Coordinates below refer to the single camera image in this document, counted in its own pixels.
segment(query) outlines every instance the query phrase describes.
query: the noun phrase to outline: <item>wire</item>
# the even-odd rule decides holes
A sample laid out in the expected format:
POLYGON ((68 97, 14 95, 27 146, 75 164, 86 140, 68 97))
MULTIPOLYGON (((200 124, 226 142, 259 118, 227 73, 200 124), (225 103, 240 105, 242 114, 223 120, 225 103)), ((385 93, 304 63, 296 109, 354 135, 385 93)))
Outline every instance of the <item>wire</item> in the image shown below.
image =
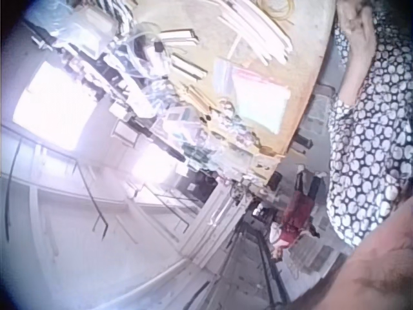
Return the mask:
POLYGON ((257 6, 267 13, 275 21, 285 21, 290 18, 296 8, 294 0, 286 0, 287 3, 281 8, 273 8, 268 2, 269 0, 257 0, 257 6))

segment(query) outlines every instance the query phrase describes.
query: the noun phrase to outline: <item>light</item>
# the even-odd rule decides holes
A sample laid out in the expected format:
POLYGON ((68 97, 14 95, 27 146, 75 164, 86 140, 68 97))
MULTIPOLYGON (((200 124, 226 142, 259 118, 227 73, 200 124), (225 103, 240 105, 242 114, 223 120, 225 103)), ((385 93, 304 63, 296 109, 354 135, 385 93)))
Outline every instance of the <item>light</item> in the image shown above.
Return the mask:
POLYGON ((54 145, 74 150, 95 107, 84 86, 44 62, 21 95, 13 121, 54 145))
POLYGON ((177 160, 151 143, 135 164, 132 174, 150 183, 164 182, 174 171, 177 160))

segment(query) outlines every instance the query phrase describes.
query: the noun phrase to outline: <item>plastic bag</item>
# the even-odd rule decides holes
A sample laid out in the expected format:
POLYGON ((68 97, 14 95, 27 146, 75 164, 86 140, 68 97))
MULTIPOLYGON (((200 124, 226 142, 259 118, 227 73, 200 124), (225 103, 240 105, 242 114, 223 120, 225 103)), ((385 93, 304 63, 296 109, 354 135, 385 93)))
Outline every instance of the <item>plastic bag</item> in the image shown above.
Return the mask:
POLYGON ((37 0, 26 11, 25 18, 51 36, 58 37, 66 30, 72 11, 64 0, 37 0))

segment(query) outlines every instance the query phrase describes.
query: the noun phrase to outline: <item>workbench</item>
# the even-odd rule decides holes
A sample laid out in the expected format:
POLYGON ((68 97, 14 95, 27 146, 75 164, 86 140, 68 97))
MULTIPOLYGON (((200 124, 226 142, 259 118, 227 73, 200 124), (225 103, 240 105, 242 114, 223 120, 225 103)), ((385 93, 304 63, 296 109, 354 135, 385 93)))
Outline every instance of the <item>workbench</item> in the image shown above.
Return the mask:
MULTIPOLYGON (((323 62, 335 11, 335 1, 295 1, 295 10, 289 19, 278 22, 294 47, 286 65, 273 59, 267 67, 264 66, 243 40, 231 57, 232 62, 272 78, 291 91, 279 134, 273 134, 261 125, 249 122, 262 146, 274 152, 274 163, 287 153, 306 110, 323 62)), ((174 73, 170 79, 177 85, 192 84, 212 101, 216 101, 212 86, 214 60, 216 57, 226 58, 237 37, 233 30, 217 19, 220 15, 219 8, 202 0, 142 0, 134 15, 139 22, 155 23, 161 30, 194 29, 199 38, 198 46, 179 46, 173 52, 207 70, 208 76, 196 83, 174 73)), ((272 172, 266 171, 264 177, 269 178, 272 172)))

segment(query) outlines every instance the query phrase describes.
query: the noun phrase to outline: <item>bright window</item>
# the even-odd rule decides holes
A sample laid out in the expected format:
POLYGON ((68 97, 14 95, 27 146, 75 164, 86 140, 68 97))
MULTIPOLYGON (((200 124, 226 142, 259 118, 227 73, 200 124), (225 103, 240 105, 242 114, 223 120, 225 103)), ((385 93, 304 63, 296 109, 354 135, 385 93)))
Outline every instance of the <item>bright window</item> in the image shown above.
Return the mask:
POLYGON ((96 102, 65 71, 44 62, 20 97, 13 121, 66 150, 74 150, 96 102))

